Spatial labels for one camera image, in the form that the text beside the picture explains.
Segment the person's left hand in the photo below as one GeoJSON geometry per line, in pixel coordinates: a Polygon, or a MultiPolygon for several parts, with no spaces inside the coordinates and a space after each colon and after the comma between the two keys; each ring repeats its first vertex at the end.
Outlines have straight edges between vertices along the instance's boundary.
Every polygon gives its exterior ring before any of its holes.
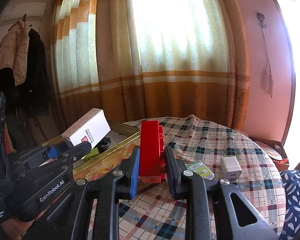
{"type": "Polygon", "coordinates": [[[5,230],[8,236],[14,240],[20,240],[23,234],[28,230],[28,228],[37,221],[42,215],[47,211],[45,209],[42,211],[34,220],[30,222],[22,222],[17,217],[11,217],[8,220],[1,223],[1,227],[5,230]]]}

